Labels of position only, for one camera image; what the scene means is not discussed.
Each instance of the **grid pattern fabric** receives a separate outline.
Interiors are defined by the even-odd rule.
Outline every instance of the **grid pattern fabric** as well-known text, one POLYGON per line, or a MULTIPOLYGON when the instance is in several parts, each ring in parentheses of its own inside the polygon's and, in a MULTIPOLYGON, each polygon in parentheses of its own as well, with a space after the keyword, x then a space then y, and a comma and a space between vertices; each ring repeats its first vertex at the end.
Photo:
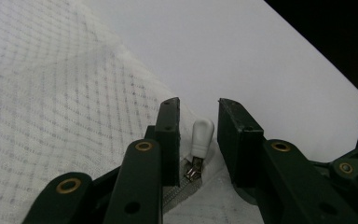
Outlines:
POLYGON ((81 2, 0 1, 0 223, 58 175, 118 167, 173 96, 81 2))

